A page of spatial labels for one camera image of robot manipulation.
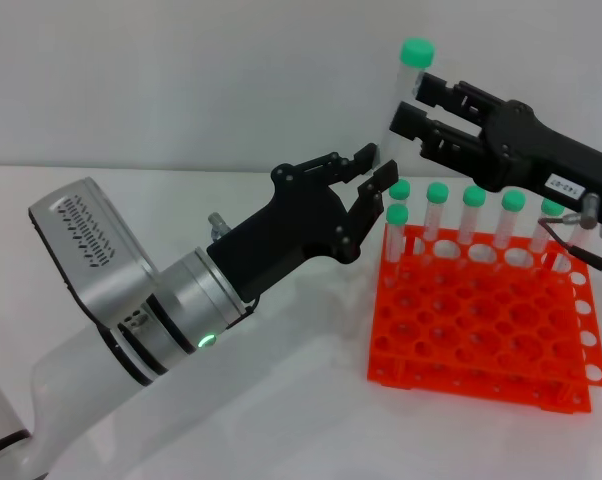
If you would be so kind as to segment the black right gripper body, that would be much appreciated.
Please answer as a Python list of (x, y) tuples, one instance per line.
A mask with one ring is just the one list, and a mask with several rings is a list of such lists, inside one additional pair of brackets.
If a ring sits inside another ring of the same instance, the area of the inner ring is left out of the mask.
[(514, 100), (490, 113), (479, 139), (485, 159), (472, 174), (479, 186), (491, 192), (520, 187), (575, 212), (593, 193), (602, 224), (602, 152), (545, 126)]

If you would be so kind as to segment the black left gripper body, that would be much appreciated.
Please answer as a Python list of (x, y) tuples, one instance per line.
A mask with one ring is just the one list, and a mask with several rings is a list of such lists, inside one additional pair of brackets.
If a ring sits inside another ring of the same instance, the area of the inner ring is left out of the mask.
[(271, 200), (207, 248), (208, 256), (239, 298), (253, 301), (309, 259), (319, 256), (349, 264), (359, 250), (338, 245), (336, 227), (344, 207), (330, 186), (280, 182), (271, 172)]

